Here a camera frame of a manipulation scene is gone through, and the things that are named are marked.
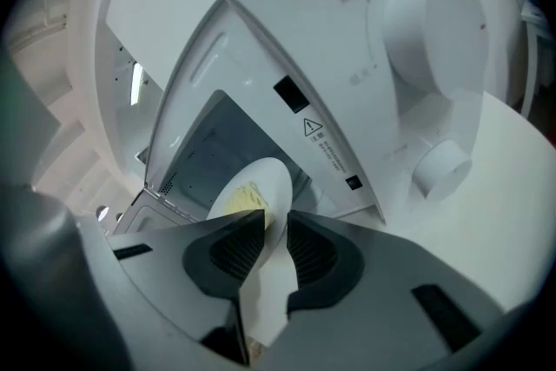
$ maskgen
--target white knob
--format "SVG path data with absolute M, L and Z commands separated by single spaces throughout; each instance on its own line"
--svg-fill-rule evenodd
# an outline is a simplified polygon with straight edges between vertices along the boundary
M 460 146 L 448 139 L 434 146 L 419 161 L 414 183 L 427 200 L 441 201 L 466 179 L 472 164 Z
M 482 91 L 488 36 L 479 0 L 388 0 L 382 31 L 406 82 L 447 98 Z

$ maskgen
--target white appliance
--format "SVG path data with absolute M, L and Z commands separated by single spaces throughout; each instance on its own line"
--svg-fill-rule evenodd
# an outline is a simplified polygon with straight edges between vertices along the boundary
M 472 167 L 485 23 L 479 0 L 218 0 L 165 90 L 146 190 L 199 221 L 272 156 L 293 209 L 395 224 Z

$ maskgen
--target sticker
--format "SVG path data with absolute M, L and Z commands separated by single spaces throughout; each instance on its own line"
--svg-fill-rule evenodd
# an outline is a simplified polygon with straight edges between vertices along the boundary
M 311 121 L 310 119 L 303 119 L 303 126 L 305 127 L 305 136 L 313 135 L 316 130 L 322 129 L 322 124 Z

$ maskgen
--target metal hinge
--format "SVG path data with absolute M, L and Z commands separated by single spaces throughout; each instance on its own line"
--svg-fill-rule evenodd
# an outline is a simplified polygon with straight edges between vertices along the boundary
M 146 189 L 144 189 L 144 191 L 147 192 L 149 195 L 151 195 L 153 198 L 155 198 L 164 207 L 170 209 L 172 212 L 174 212 L 175 214 L 178 214 L 179 216 L 185 218 L 189 222 L 199 222 L 199 220 L 197 220 L 194 216 L 192 216 L 190 214 L 186 214 L 180 208 L 178 208 L 175 204 L 168 201 L 166 198 L 164 198 L 158 192 L 155 192 L 153 189 L 146 188 Z

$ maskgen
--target warning triangle symbol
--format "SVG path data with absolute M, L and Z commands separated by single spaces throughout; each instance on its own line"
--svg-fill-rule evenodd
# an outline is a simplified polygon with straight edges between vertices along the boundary
M 303 125 L 305 126 L 305 136 L 313 134 L 316 130 L 322 129 L 322 124 L 311 121 L 310 119 L 303 118 Z

